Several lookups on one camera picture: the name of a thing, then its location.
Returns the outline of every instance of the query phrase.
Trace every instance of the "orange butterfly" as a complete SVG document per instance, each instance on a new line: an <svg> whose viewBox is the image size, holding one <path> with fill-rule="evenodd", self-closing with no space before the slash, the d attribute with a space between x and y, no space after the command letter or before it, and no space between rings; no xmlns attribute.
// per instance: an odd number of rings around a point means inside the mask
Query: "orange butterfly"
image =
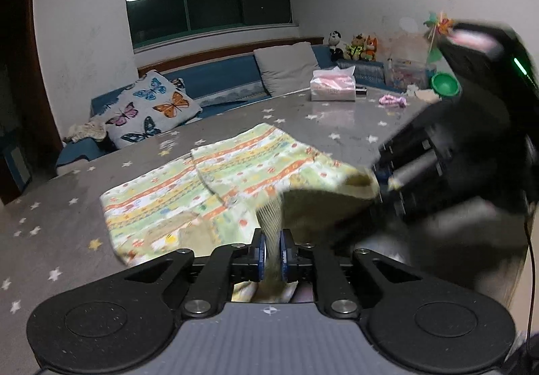
<svg viewBox="0 0 539 375"><path fill-rule="evenodd" d="M172 101L167 102L166 104L158 104L154 106L154 110L161 112L167 118L174 118L176 114L176 109L180 110L180 107L189 107L189 102L183 98L182 94L179 92L174 92L172 94Z"/></svg>

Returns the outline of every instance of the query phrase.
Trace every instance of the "panda plush toy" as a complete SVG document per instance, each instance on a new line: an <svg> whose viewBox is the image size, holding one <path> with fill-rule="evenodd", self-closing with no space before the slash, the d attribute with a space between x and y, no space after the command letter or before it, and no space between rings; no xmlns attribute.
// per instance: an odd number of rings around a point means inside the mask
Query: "panda plush toy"
<svg viewBox="0 0 539 375"><path fill-rule="evenodd" d="M344 53L342 48L338 48L341 43L341 33L338 31L332 31L329 34L328 44L329 49L331 50L331 61L336 62L339 59L344 58Z"/></svg>

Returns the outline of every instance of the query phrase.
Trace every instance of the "doorway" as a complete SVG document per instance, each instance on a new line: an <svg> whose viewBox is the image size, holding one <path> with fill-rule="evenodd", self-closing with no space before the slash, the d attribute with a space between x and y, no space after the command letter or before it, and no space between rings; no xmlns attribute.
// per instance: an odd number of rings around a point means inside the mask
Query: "doorway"
<svg viewBox="0 0 539 375"><path fill-rule="evenodd" d="M63 148L41 75L32 0L1 0L0 200L55 174Z"/></svg>

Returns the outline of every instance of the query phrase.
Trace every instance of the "metal screw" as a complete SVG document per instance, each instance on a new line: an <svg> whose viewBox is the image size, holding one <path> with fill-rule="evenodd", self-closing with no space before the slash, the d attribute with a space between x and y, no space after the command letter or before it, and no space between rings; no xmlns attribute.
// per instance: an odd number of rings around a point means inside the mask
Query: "metal screw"
<svg viewBox="0 0 539 375"><path fill-rule="evenodd" d="M349 314L357 310L357 304L349 299L339 299L331 304L331 309L340 314Z"/></svg>
<svg viewBox="0 0 539 375"><path fill-rule="evenodd" d="M192 314L204 314L210 310L211 305L202 299L193 299L192 301L185 302L183 307Z"/></svg>

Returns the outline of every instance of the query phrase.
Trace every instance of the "stuffed animal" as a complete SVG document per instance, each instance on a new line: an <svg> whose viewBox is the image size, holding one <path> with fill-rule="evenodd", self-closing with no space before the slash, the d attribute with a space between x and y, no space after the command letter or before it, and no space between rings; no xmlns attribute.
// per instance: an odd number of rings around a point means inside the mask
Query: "stuffed animal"
<svg viewBox="0 0 539 375"><path fill-rule="evenodd" d="M354 36L351 45L346 46L345 58L351 60L359 60L363 50L365 49L365 38L362 34Z"/></svg>
<svg viewBox="0 0 539 375"><path fill-rule="evenodd" d="M376 60L376 49L378 48L378 39L375 37L367 37L365 42L365 50L361 53L361 58L366 61L375 61Z"/></svg>
<svg viewBox="0 0 539 375"><path fill-rule="evenodd" d="M331 50L331 61L336 62L339 59L344 57L344 52L342 48L339 48L341 43L341 33L338 31L332 31L329 34L328 44L329 49Z"/></svg>

